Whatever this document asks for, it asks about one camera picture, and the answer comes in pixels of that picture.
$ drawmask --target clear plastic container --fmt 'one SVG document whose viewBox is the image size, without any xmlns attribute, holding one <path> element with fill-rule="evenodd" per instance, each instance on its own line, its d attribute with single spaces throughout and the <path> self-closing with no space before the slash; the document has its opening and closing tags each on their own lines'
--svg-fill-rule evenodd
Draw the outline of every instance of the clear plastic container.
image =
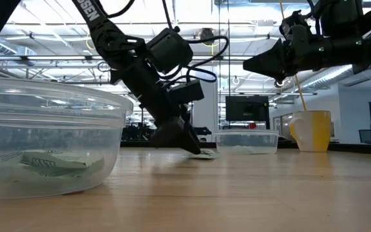
<svg viewBox="0 0 371 232">
<path fill-rule="evenodd" d="M 279 135 L 273 130 L 224 130 L 214 136 L 220 153 L 250 155 L 275 153 Z"/>
<path fill-rule="evenodd" d="M 128 99 L 98 90 L 0 78 L 0 198 L 82 191 L 111 173 Z"/>
</svg>

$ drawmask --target small plastic container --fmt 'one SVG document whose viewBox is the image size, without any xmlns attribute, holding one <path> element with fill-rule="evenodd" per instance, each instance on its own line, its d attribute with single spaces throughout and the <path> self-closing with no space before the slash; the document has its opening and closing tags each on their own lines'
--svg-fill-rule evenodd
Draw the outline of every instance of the small plastic container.
<svg viewBox="0 0 371 232">
<path fill-rule="evenodd" d="M 111 173 L 128 99 L 90 88 L 0 78 L 0 198 L 82 191 Z"/>
<path fill-rule="evenodd" d="M 251 155 L 276 153 L 279 134 L 273 130 L 224 130 L 214 136 L 220 153 Z"/>
</svg>

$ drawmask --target desk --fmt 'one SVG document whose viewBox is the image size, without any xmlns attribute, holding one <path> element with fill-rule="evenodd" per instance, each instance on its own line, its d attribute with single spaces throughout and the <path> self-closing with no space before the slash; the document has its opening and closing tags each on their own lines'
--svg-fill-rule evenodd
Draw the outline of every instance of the desk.
<svg viewBox="0 0 371 232">
<path fill-rule="evenodd" d="M 100 186 L 0 200 L 0 231 L 371 231 L 371 155 L 123 149 Z"/>
</svg>

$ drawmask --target ceiling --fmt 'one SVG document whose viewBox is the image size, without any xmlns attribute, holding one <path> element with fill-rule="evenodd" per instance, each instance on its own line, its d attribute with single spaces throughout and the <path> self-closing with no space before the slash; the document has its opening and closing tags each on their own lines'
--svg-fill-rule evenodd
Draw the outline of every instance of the ceiling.
<svg viewBox="0 0 371 232">
<path fill-rule="evenodd" d="M 128 0 L 101 0 L 109 14 L 118 12 L 127 2 Z M 220 89 L 228 90 L 230 87 L 232 92 L 279 91 L 274 87 L 274 79 L 242 69 L 244 59 L 269 50 L 281 38 L 278 27 L 283 17 L 278 0 L 259 0 L 255 3 L 253 0 L 167 0 L 167 6 L 171 21 L 180 27 L 183 38 L 198 38 L 203 28 L 211 28 L 215 35 L 230 38 L 231 43 L 224 56 L 235 59 L 230 58 L 233 60 L 230 63 L 216 61 L 204 66 L 221 77 Z M 371 10 L 371 1 L 364 1 L 363 6 L 365 12 Z M 310 11 L 306 0 L 284 2 L 285 16 L 291 15 L 295 10 L 302 10 L 302 14 Z M 112 21 L 125 34 L 141 37 L 146 41 L 167 27 L 161 0 L 137 0 L 124 15 Z M 34 55 L 98 55 L 93 49 L 88 28 L 71 0 L 23 0 L 1 31 L 0 44 L 17 52 L 20 48 L 27 48 L 34 51 L 35 53 L 31 53 Z M 191 47 L 195 57 L 212 56 L 223 45 L 223 41 L 220 41 L 214 46 L 192 44 Z M 56 61 L 55 57 L 35 61 L 34 66 L 0 61 L 0 71 L 22 78 L 56 79 L 59 82 L 106 82 L 109 74 L 100 71 L 99 63 L 100 61 L 85 60 Z M 307 71 L 298 76 L 300 82 L 305 82 L 316 76 L 316 73 Z M 294 81 L 288 79 L 284 84 L 287 89 L 293 87 Z M 80 85 L 108 92 L 127 91 L 123 84 Z"/>
</svg>

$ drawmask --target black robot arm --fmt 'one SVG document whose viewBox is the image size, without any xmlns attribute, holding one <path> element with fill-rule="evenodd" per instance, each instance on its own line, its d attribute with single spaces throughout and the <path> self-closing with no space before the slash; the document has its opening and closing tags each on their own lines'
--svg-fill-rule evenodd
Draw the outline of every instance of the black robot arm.
<svg viewBox="0 0 371 232">
<path fill-rule="evenodd" d="M 198 137 L 190 123 L 187 104 L 204 98 L 199 80 L 167 87 L 158 72 L 185 67 L 193 58 L 179 29 L 166 28 L 147 44 L 141 38 L 125 35 L 94 0 L 72 0 L 87 22 L 99 55 L 112 68 L 111 84 L 122 81 L 155 119 L 154 146 L 176 144 L 194 154 L 200 153 Z"/>
<path fill-rule="evenodd" d="M 299 10 L 285 18 L 280 26 L 285 40 L 246 60 L 243 69 L 273 77 L 278 84 L 303 70 L 345 64 L 353 64 L 355 74 L 366 70 L 371 65 L 371 11 L 363 15 L 361 0 L 320 0 L 311 9 L 308 15 Z M 306 22 L 310 17 L 317 34 Z"/>
</svg>

